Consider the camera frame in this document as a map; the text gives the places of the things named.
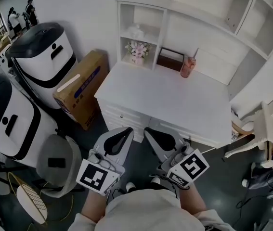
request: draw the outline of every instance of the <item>gray chair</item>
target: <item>gray chair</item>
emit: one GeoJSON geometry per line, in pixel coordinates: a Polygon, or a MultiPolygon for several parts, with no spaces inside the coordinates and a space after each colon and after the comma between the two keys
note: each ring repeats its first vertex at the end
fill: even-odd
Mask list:
{"type": "Polygon", "coordinates": [[[43,144],[37,163],[38,175],[56,187],[63,187],[60,191],[42,189],[41,192],[53,198],[60,198],[73,190],[82,163],[82,157],[75,141],[66,136],[66,140],[58,135],[51,135],[43,144]],[[49,158],[65,160],[64,167],[49,165],[49,158]]]}

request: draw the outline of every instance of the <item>box label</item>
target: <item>box label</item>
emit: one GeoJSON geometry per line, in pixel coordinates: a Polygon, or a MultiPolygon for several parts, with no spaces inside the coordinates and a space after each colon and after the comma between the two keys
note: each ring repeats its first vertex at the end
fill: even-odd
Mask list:
{"type": "Polygon", "coordinates": [[[93,80],[93,78],[99,73],[101,66],[98,66],[93,73],[85,80],[85,82],[81,85],[81,87],[75,92],[74,98],[78,98],[79,95],[85,90],[85,88],[89,85],[89,83],[93,80]]]}
{"type": "Polygon", "coordinates": [[[70,113],[70,111],[66,108],[66,106],[64,105],[63,102],[61,102],[60,100],[58,100],[57,98],[54,98],[55,101],[59,104],[59,106],[65,111],[65,113],[72,119],[75,120],[74,116],[70,113]]]}

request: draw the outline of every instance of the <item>chair leg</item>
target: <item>chair leg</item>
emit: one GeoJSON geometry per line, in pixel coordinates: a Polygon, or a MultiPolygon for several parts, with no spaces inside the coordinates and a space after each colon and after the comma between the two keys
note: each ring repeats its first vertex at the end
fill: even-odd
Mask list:
{"type": "Polygon", "coordinates": [[[254,147],[258,146],[260,143],[264,143],[265,141],[266,141],[266,139],[261,139],[261,140],[253,139],[249,143],[225,153],[224,156],[230,157],[231,155],[234,155],[236,153],[249,151],[249,150],[253,149],[254,147]]]}

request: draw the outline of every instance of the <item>white robot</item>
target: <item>white robot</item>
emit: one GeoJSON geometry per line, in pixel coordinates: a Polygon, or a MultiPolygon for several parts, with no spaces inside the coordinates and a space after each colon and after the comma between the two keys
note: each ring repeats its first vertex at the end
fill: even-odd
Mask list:
{"type": "MultiPolygon", "coordinates": [[[[188,186],[203,174],[209,165],[199,152],[175,131],[165,128],[145,128],[144,135],[161,161],[158,169],[180,188],[188,186]]],[[[83,159],[77,183],[102,196],[119,182],[124,174],[123,164],[134,137],[132,128],[117,128],[101,135],[83,159]]]]}

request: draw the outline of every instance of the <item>pink flowers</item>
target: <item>pink flowers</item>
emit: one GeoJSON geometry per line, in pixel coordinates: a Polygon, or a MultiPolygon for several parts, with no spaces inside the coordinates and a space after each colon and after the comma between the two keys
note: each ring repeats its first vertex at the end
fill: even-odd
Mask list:
{"type": "Polygon", "coordinates": [[[125,48],[128,49],[128,52],[136,58],[145,58],[149,53],[150,44],[131,41],[125,48]]]}

